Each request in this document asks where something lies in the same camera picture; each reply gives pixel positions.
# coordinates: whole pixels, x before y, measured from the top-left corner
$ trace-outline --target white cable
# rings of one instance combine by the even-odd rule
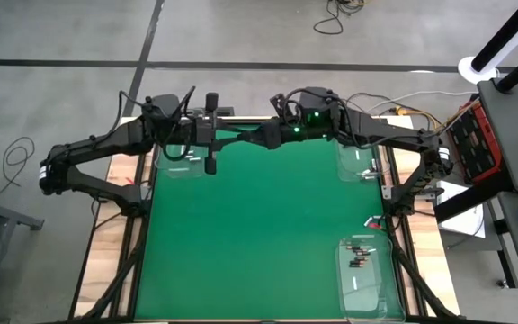
[[[417,91],[417,92],[412,93],[412,94],[402,95],[399,98],[395,98],[395,99],[391,99],[391,100],[386,100],[384,102],[377,103],[374,106],[372,106],[371,108],[367,109],[365,112],[368,113],[368,112],[372,111],[373,109],[375,109],[375,108],[377,108],[377,107],[379,107],[379,106],[381,106],[383,104],[389,104],[389,103],[392,103],[392,102],[397,102],[399,100],[406,99],[408,97],[412,97],[412,96],[415,96],[415,95],[434,95],[434,94],[459,96],[459,95],[473,95],[473,94],[477,94],[477,92],[468,91],[468,92],[463,92],[463,93],[448,93],[448,92],[444,92],[444,91]]]

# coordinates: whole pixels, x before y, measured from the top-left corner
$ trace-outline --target white paper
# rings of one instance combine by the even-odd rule
[[[460,194],[467,190],[467,187],[457,184],[451,184],[446,181],[440,181],[437,183],[437,186],[443,188],[445,190],[444,193],[437,197],[437,203],[443,203],[449,198]],[[459,233],[464,233],[467,235],[473,235],[477,229],[477,233],[475,236],[479,238],[485,238],[485,226],[481,226],[481,221],[483,220],[483,205],[479,205],[477,207],[473,207],[468,211],[463,212],[451,219],[448,219],[439,224],[439,228],[443,230],[450,230]]]

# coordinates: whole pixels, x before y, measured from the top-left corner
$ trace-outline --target clear plastic container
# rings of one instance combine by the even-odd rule
[[[337,151],[337,172],[339,179],[345,182],[374,179],[377,166],[370,149],[347,147],[335,141]]]
[[[179,157],[187,149],[184,145],[168,145],[167,153],[171,157]],[[188,154],[180,161],[171,161],[163,155],[163,148],[160,148],[156,168],[163,170],[172,178],[194,178],[203,176],[205,167],[205,157],[207,157],[207,148],[190,147]]]
[[[366,251],[358,255],[354,248]],[[397,293],[391,242],[384,235],[343,238],[336,251],[341,310],[352,323],[405,321]],[[357,259],[358,265],[350,265]]]

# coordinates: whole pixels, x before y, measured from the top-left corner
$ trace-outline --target metal bracket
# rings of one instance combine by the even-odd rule
[[[362,180],[374,180],[379,178],[381,172],[377,169],[377,160],[375,158],[371,159],[371,167],[361,172]]]
[[[393,188],[395,188],[393,185],[382,185],[381,186],[381,194],[383,196],[384,200],[391,200],[391,197],[393,196]],[[415,196],[415,200],[424,200],[424,201],[431,201],[437,198],[435,193],[423,193],[418,194]]]

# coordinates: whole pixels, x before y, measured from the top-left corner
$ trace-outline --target wooden board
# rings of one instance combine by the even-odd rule
[[[253,119],[261,119],[262,117],[250,117]],[[122,123],[129,122],[133,118],[123,118]],[[408,116],[388,117],[388,122],[401,127],[412,128],[411,119]],[[417,153],[404,150],[395,150],[395,160],[397,162],[397,170],[399,172],[399,181],[405,180],[411,175],[419,163]],[[138,158],[128,157],[124,155],[113,156],[109,167],[107,180],[117,185],[126,185],[133,181],[135,176]],[[382,161],[384,169],[389,167],[386,161]],[[151,168],[151,154],[146,159],[143,179],[147,180]],[[421,212],[433,213],[433,206],[427,202],[417,202],[415,209]],[[102,205],[98,214],[98,223],[106,220],[113,214],[119,212],[119,209],[113,202]],[[85,267],[84,277],[81,289],[77,297],[75,316],[83,315],[93,307],[95,302],[109,283],[115,276],[117,264],[121,252],[121,242],[123,231],[125,229],[125,218],[117,217],[109,223],[101,226],[93,236],[87,264]],[[441,236],[434,217],[415,214],[409,217],[409,227],[415,247],[415,255],[421,276],[429,284],[435,295],[443,302],[443,304],[456,314],[459,314],[459,306],[455,297],[452,285],[451,274],[447,266],[447,259],[443,250]],[[132,244],[137,239],[137,232],[133,236]],[[123,286],[123,294],[121,296],[120,313],[125,313],[129,300],[130,292],[129,275]],[[415,296],[413,285],[410,278],[404,272],[404,282],[406,287],[407,299],[411,314],[417,314],[415,304]]]

